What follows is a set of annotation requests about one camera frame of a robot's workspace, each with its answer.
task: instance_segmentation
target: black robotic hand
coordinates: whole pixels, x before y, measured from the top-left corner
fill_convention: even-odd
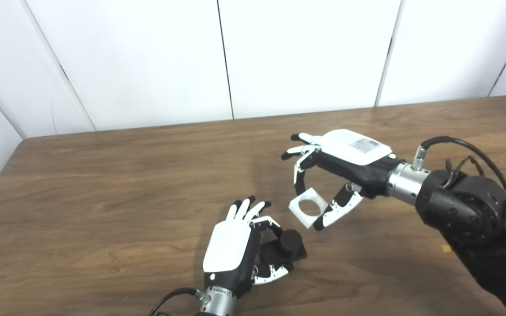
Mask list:
[[[227,218],[212,232],[203,262],[205,297],[197,316],[231,316],[237,299],[254,284],[277,280],[293,270],[292,262],[305,258],[301,236],[283,231],[270,216],[259,214],[271,205],[254,196],[237,200]],[[261,233],[271,229],[277,240],[261,244]],[[259,254],[261,264],[255,264]]]

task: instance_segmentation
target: wood grain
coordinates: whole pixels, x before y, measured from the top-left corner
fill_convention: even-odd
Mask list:
[[[255,287],[238,315],[506,315],[402,202],[365,200],[322,232],[289,213],[293,162],[279,156],[290,134],[337,128],[406,158],[450,134],[506,174],[506,97],[30,138],[0,174],[0,316],[146,315],[173,288],[202,286],[213,226],[250,194],[302,233],[308,258]],[[425,167],[466,154],[438,146]],[[319,169],[306,181],[327,199],[344,183]],[[174,316],[197,308],[165,304]]]

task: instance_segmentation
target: white robotic hand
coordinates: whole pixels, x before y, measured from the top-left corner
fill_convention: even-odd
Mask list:
[[[271,205],[259,202],[251,209],[254,196],[237,200],[225,221],[212,232],[203,262],[207,298],[204,315],[231,315],[235,301],[254,284],[265,284],[293,270],[292,262],[305,258],[301,236],[295,230],[283,232],[270,216],[259,214]],[[277,240],[260,244],[261,232],[270,228]],[[261,264],[255,264],[259,254]]]
[[[389,146],[347,129],[332,130],[323,136],[294,134],[291,139],[304,142],[304,145],[290,148],[281,157],[286,160],[292,156],[301,156],[294,164],[297,198],[290,202],[289,209],[306,228],[313,225],[316,230],[322,230],[351,212],[363,196],[375,198],[376,195],[384,194],[387,191],[388,168],[399,163],[382,161],[395,159]],[[350,181],[329,204],[313,188],[305,189],[305,170],[313,166],[319,166]],[[299,206],[302,200],[315,202],[320,208],[320,214],[305,214]]]

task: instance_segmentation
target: robot finger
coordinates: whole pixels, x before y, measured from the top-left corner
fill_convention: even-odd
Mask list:
[[[249,212],[247,212],[247,214],[245,214],[245,218],[243,218],[243,220],[245,220],[245,222],[249,222],[253,218],[259,217],[259,214],[265,208],[268,208],[270,205],[271,205],[271,202],[265,202],[265,201],[257,203],[257,205],[253,206],[253,208],[251,210],[249,210]]]
[[[241,206],[241,200],[236,200],[235,202],[233,202],[233,204],[229,207],[226,220],[235,218],[235,214],[237,213],[237,209],[239,208],[239,206]]]
[[[255,277],[253,278],[253,284],[265,284],[273,282],[282,278],[286,274],[289,274],[294,270],[294,266],[291,262],[285,264],[257,264],[254,266],[253,271]]]
[[[235,219],[243,219],[243,218],[245,218],[245,214],[247,214],[247,210],[249,210],[249,206],[254,201],[255,201],[255,197],[253,195],[249,196],[248,198],[246,198],[245,200],[243,200],[243,202],[241,203],[241,206],[237,210],[237,214],[235,215]]]

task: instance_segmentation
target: cable connector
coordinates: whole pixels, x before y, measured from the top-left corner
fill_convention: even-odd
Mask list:
[[[419,145],[419,147],[417,147],[417,152],[415,152],[415,158],[413,159],[413,165],[411,166],[411,168],[415,171],[422,170],[426,155],[427,150],[423,148],[423,146]]]

